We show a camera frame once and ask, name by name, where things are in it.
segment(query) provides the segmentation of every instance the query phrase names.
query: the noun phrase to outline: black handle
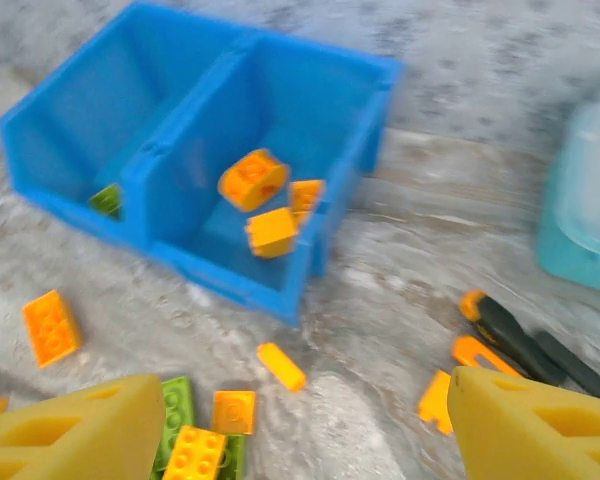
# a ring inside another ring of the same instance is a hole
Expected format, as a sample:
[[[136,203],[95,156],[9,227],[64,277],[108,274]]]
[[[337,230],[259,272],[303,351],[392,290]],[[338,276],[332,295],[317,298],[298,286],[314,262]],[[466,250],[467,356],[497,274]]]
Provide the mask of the black handle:
[[[476,307],[480,318],[474,324],[487,341],[516,361],[534,380],[549,385],[564,381],[566,372],[544,354],[511,312],[486,295]]]
[[[600,398],[600,375],[595,370],[580,360],[549,332],[539,330],[533,338],[544,353],[565,370],[578,385],[594,397]]]

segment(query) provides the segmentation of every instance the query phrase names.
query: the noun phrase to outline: green lego brick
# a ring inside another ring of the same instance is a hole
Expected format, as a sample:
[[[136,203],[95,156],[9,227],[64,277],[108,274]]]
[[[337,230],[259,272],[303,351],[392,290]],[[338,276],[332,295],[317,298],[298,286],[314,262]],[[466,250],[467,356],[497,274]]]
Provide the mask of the green lego brick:
[[[191,382],[187,377],[177,377],[162,383],[167,417],[164,421],[162,439],[156,454],[155,470],[164,470],[169,463],[171,451],[183,425],[195,424],[195,410],[191,395]]]
[[[120,218],[120,187],[113,184],[89,199],[89,204],[110,217]]]
[[[242,480],[245,442],[245,435],[227,435],[227,446],[216,480]]]

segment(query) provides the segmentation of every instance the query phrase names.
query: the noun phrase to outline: floor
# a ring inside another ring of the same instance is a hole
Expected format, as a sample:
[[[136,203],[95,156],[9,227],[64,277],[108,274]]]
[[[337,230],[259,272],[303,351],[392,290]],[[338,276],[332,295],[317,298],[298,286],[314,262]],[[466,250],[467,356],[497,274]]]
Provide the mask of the floor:
[[[29,88],[0,66],[0,114]],[[547,161],[389,131],[338,234],[329,274],[291,331],[60,224],[13,195],[0,152],[0,395],[11,408],[134,372],[193,381],[208,427],[213,392],[258,392],[248,480],[463,479],[453,436],[416,405],[469,331],[456,302],[486,290],[527,328],[551,330],[600,372],[600,294],[552,278],[532,255]],[[35,366],[20,308],[57,288],[85,335]],[[307,372],[287,392],[259,363],[278,343]]]

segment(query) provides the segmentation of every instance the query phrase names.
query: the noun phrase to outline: screwdriver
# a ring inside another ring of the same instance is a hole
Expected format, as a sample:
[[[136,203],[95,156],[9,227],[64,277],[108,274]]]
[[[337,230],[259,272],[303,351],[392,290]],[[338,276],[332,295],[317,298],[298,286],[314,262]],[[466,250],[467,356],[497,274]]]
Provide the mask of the screwdriver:
[[[567,373],[544,354],[506,308],[483,291],[467,293],[459,307],[485,340],[511,357],[532,379],[554,386],[565,380]]]
[[[590,395],[600,398],[600,375],[545,330],[533,335],[538,347]]]

